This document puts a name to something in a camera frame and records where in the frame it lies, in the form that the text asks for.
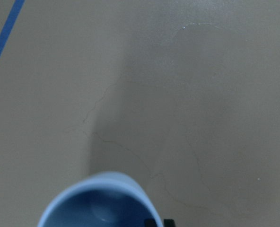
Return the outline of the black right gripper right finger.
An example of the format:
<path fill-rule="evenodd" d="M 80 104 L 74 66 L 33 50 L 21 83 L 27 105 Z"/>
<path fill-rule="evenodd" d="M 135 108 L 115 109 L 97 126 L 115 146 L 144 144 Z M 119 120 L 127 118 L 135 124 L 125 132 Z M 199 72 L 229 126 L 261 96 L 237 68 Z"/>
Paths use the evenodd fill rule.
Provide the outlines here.
<path fill-rule="evenodd" d="M 175 221 L 173 219 L 164 219 L 164 227 L 175 227 Z"/>

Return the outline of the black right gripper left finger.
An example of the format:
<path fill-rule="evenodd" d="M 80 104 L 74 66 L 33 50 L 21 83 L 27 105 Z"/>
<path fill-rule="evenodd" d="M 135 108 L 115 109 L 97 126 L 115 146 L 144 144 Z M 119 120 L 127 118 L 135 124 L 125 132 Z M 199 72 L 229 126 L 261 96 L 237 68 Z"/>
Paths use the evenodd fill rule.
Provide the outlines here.
<path fill-rule="evenodd" d="M 146 219 L 145 227 L 156 227 L 156 222 L 154 219 Z"/>

